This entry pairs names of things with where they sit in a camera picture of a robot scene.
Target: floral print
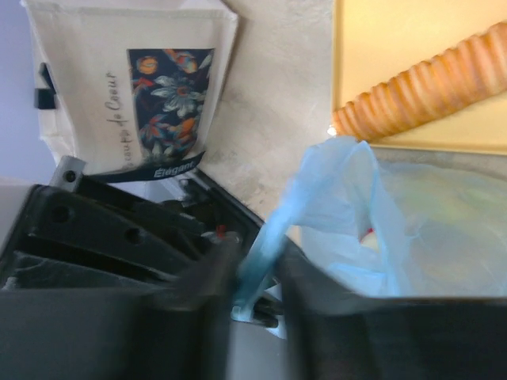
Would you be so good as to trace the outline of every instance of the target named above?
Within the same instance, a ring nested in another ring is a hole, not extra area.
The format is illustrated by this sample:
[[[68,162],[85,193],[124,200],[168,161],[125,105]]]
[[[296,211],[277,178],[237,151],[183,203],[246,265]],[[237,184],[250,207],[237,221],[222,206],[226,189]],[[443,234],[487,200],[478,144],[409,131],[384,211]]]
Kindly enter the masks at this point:
[[[197,140],[213,49],[131,49],[128,56],[146,161],[183,158]]]
[[[177,110],[177,115],[184,118],[188,113],[196,108],[196,101],[200,99],[200,93],[192,91],[193,83],[186,77],[179,74],[172,78],[162,75],[155,79],[161,89],[154,89],[151,95],[164,97],[164,111],[171,112]]]

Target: black strap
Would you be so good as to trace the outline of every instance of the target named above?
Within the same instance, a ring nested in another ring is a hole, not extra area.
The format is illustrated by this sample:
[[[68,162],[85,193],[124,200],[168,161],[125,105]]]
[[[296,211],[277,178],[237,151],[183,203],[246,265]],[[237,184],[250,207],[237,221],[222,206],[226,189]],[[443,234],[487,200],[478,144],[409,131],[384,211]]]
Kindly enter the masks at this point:
[[[56,89],[51,75],[49,74],[49,67],[46,63],[40,64],[39,75],[46,84],[46,89],[35,89],[35,108],[37,109],[56,109]]]
[[[132,181],[156,181],[164,178],[171,178],[177,175],[195,169],[202,160],[204,152],[199,153],[197,156],[179,160],[172,164],[161,164],[141,167],[130,172],[124,173],[106,173],[91,176],[93,179],[106,182],[110,184],[118,182],[132,182]]]

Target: white wall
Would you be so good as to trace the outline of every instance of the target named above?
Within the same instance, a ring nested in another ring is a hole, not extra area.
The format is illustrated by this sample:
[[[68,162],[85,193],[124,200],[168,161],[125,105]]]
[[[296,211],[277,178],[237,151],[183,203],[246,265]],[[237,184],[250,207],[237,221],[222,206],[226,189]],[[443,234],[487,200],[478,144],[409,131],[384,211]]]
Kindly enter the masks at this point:
[[[0,177],[47,183],[55,163],[39,140],[29,22],[18,0],[0,5]]]

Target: light blue plastic bag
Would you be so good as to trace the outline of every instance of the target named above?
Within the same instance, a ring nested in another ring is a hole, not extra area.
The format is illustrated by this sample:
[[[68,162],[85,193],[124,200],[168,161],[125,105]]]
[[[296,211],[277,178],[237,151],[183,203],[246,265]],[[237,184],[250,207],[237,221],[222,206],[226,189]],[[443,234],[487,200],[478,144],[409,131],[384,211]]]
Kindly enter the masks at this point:
[[[354,138],[312,146],[242,265],[236,311],[252,304],[246,295],[269,277],[291,225],[301,227],[311,261],[362,294],[507,293],[507,183],[501,180],[379,164],[369,145]],[[379,251],[361,244],[369,229]]]

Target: metal bracket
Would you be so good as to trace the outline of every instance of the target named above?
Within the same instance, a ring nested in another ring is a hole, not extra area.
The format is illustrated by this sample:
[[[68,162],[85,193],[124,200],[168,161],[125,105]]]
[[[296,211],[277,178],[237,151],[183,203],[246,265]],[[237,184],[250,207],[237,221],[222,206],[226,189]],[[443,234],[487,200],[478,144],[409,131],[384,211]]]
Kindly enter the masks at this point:
[[[56,167],[49,185],[68,192],[75,192],[82,179],[86,163],[76,157],[64,156]]]

